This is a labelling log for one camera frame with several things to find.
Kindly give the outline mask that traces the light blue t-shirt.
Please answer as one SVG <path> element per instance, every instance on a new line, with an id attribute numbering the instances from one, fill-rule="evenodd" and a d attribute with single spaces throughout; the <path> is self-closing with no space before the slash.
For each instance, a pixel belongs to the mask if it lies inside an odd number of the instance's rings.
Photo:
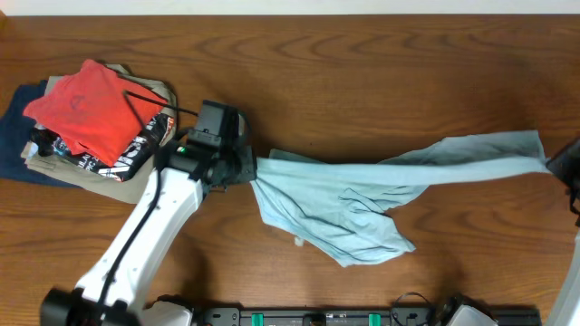
<path id="1" fill-rule="evenodd" d="M 273 149 L 252 181 L 265 224 L 310 243 L 342 267 L 414 251 L 386 211 L 434 185 L 546 172 L 535 130 L 447 137 L 377 164 L 326 164 Z"/>

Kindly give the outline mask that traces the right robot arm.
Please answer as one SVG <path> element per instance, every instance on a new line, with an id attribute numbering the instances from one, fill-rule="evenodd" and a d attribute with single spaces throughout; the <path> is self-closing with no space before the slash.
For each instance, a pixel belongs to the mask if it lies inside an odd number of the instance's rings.
<path id="1" fill-rule="evenodd" d="M 567 144 L 546 163 L 546 168 L 567 187 L 569 210 L 579 214 L 579 140 Z M 489 310 L 465 296 L 456 296 L 443 306 L 440 319 L 433 325 L 447 326 L 537 326 L 542 323 L 537 310 Z M 547 322 L 550 326 L 579 324 L 579 238 L 565 282 Z"/>

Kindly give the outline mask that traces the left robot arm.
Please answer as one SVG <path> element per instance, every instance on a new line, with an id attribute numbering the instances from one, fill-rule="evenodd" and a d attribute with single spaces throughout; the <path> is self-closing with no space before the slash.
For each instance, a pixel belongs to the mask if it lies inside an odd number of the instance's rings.
<path id="1" fill-rule="evenodd" d="M 98 263 L 74 290 L 50 290 L 40 306 L 42 325 L 189 325 L 179 306 L 147 311 L 145 299 L 167 251 L 213 187 L 256 179 L 248 145 L 217 149 L 172 140 L 154 155 L 154 169 L 139 203 Z"/>

